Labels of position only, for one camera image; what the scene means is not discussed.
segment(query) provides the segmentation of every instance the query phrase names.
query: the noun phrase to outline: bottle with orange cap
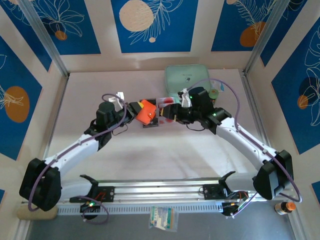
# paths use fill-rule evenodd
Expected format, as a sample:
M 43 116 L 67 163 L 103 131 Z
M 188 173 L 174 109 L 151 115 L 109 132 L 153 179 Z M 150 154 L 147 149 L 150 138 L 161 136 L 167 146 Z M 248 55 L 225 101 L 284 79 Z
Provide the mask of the bottle with orange cap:
M 283 201 L 274 206 L 274 210 L 280 214 L 285 215 L 289 214 L 292 211 L 296 210 L 296 205 L 293 202 Z

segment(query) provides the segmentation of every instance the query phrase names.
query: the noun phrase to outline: green container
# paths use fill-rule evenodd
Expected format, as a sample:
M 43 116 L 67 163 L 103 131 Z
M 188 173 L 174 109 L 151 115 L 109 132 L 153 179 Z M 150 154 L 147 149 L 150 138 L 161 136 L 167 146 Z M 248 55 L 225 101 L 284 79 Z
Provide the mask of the green container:
M 165 68 L 165 87 L 169 97 L 178 97 L 178 92 L 208 78 L 208 69 L 202 64 L 171 65 Z M 211 83 L 209 80 L 203 81 L 197 87 L 203 87 L 209 92 Z

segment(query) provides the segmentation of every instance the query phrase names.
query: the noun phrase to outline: gray floor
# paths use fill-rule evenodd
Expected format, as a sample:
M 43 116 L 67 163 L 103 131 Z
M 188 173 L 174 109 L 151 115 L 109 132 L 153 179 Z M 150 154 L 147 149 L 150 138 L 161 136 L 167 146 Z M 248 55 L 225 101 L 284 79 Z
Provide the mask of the gray floor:
M 295 239 L 288 216 L 275 213 L 274 204 L 253 202 L 235 219 L 226 219 L 220 213 L 180 214 L 177 232 L 148 229 L 147 214 L 111 215 L 108 224 L 98 226 L 84 223 L 80 216 L 58 216 L 51 221 L 33 222 L 27 240 Z

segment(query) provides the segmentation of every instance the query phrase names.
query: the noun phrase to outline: white table surface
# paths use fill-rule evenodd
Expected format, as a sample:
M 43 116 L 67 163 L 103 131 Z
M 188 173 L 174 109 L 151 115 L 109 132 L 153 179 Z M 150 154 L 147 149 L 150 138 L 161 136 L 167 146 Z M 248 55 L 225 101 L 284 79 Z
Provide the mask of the white table surface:
M 258 137 L 239 71 L 213 69 L 209 74 L 235 89 L 241 102 L 238 121 Z M 101 95 L 116 92 L 124 92 L 126 102 L 166 97 L 164 71 L 71 73 L 48 156 L 77 140 L 96 118 Z M 236 104 L 225 86 L 216 106 L 234 116 Z M 127 132 L 113 136 L 104 148 L 75 166 L 63 179 L 76 179 L 81 174 L 97 180 L 179 179 L 254 170 L 240 152 L 209 130 L 191 131 L 178 123 L 142 128 L 138 121 L 128 127 Z

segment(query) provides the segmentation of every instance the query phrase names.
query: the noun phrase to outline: small bottle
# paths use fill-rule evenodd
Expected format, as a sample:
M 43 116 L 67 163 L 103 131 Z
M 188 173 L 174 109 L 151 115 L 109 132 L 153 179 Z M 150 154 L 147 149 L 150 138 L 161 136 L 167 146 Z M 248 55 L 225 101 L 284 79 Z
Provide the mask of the small bottle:
M 296 210 L 296 205 L 293 202 L 283 201 L 274 206 L 274 210 L 280 214 L 285 215 L 289 214 L 292 211 Z

